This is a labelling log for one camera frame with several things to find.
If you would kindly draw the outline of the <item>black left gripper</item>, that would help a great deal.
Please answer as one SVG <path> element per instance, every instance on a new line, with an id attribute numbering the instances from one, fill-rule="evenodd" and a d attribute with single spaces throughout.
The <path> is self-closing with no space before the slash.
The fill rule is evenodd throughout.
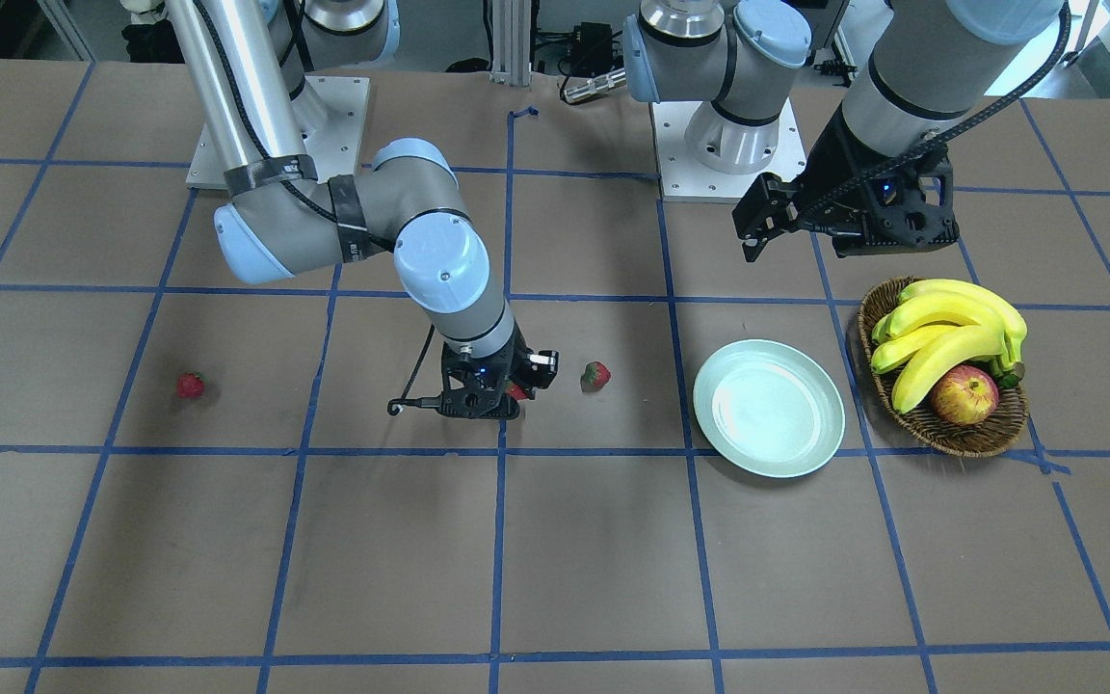
<path id="1" fill-rule="evenodd" d="M 928 254 L 956 245 L 960 225 L 947 150 L 939 144 L 878 172 L 888 155 L 865 145 L 838 107 L 801 175 L 759 173 L 731 210 L 745 262 L 799 228 L 831 237 L 838 257 Z"/>

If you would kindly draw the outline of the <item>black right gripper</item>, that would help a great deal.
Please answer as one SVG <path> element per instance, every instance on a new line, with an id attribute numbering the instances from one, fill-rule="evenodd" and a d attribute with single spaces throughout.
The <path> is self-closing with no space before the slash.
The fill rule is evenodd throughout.
<path id="1" fill-rule="evenodd" d="M 464 356 L 443 344 L 440 353 L 443 389 L 437 412 L 462 420 L 519 418 L 519 401 L 508 398 L 505 389 L 513 382 L 527 390 L 529 399 L 536 396 L 527 378 L 528 353 L 527 342 L 519 333 L 512 334 L 501 351 L 483 359 Z"/>

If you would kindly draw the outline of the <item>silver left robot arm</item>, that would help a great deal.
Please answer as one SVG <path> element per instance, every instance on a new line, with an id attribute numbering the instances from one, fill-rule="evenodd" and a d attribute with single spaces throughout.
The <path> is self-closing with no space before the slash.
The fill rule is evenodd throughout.
<path id="1" fill-rule="evenodd" d="M 684 137 L 706 167 L 751 174 L 731 210 L 748 262 L 806 231 L 838 257 L 928 254 L 959 242 L 948 145 L 1048 74 L 1064 51 L 1066 1 L 897 1 L 840 105 L 784 179 L 765 170 L 783 107 L 813 52 L 784 1 L 643 1 L 622 27 L 635 100 L 695 102 Z"/>

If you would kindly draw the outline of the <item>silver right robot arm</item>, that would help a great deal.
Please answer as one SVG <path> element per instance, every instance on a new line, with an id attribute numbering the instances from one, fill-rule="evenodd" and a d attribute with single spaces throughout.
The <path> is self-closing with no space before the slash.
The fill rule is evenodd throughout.
<path id="1" fill-rule="evenodd" d="M 460 181 L 436 145 L 400 138 L 370 171 L 343 152 L 349 111 L 314 91 L 313 69 L 379 66 L 395 52 L 392 1 L 169 1 L 229 202 L 213 225 L 238 280 L 289 280 L 391 254 L 401 284 L 443 338 L 440 395 L 389 401 L 463 420 L 512 420 L 549 388 L 558 353 L 516 324 Z"/>

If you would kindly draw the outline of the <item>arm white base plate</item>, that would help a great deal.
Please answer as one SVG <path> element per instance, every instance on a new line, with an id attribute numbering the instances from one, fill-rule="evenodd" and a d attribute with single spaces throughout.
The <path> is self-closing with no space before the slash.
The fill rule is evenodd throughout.
<path id="1" fill-rule="evenodd" d="M 727 121 L 708 102 L 650 105 L 662 198 L 675 202 L 737 202 L 761 173 L 790 181 L 806 167 L 793 104 L 757 127 Z"/>
<path id="2" fill-rule="evenodd" d="M 367 76 L 306 76 L 303 92 L 291 102 L 320 183 L 357 170 L 370 93 Z M 204 124 L 189 164 L 186 184 L 224 192 L 225 170 L 213 127 Z"/>

